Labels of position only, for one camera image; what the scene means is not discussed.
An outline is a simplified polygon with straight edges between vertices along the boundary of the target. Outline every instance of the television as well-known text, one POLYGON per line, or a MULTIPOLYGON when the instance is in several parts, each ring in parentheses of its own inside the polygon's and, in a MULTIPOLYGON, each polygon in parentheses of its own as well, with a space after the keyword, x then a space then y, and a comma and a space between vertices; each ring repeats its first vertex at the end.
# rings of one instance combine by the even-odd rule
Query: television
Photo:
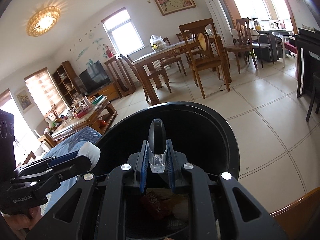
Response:
POLYGON ((83 82, 88 94, 92 93, 101 86, 111 83, 110 78, 108 77, 100 61, 97 61, 89 66, 79 75, 79 78, 83 82))

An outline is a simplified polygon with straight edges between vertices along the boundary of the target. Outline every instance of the white cap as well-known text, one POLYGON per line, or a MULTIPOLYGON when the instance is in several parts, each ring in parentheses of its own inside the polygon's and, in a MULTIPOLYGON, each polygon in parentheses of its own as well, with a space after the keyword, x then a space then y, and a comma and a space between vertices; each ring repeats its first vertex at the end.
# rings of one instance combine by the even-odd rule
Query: white cap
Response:
POLYGON ((88 171, 91 171, 98 163, 100 158, 100 149, 91 142, 85 142, 84 145, 81 146, 77 157, 80 155, 84 155, 90 159, 91 168, 88 171))

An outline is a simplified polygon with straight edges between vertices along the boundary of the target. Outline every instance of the picture frame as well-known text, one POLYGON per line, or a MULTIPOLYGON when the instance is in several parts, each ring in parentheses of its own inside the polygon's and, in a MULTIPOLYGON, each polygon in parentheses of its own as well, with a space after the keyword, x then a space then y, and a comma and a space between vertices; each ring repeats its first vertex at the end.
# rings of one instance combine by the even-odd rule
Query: picture frame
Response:
POLYGON ((155 2, 163 16, 196 7, 193 0, 155 0, 155 2))
POLYGON ((17 99, 18 107, 24 114, 35 105, 27 87, 24 87, 17 91, 15 93, 15 97, 17 99))

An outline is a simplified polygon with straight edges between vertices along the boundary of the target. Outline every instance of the black piano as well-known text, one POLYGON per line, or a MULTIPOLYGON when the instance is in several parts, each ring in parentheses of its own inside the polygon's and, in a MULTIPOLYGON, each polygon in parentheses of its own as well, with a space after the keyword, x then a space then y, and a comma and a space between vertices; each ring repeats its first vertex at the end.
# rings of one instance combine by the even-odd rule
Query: black piano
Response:
MULTIPOLYGON (((312 74, 320 71, 320 32, 311 32, 299 29, 299 34, 294 35, 298 49, 298 91, 297 97, 303 94, 311 96, 313 80, 312 74), (301 48, 303 51, 303 85, 301 91, 301 48)), ((320 100, 320 94, 316 95, 316 101, 320 100)))

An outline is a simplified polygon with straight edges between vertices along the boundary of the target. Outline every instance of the sunflower painting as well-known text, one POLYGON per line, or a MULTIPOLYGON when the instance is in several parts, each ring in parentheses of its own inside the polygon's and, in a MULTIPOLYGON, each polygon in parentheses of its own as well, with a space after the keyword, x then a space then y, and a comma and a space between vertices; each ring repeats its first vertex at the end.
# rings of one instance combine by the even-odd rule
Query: sunflower painting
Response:
POLYGON ((162 15, 196 7, 193 0, 155 0, 162 15))
POLYGON ((31 97, 27 92, 27 88, 23 88, 16 94, 17 100, 19 105, 23 111, 23 113, 27 112, 30 108, 34 106, 33 102, 31 101, 31 97))

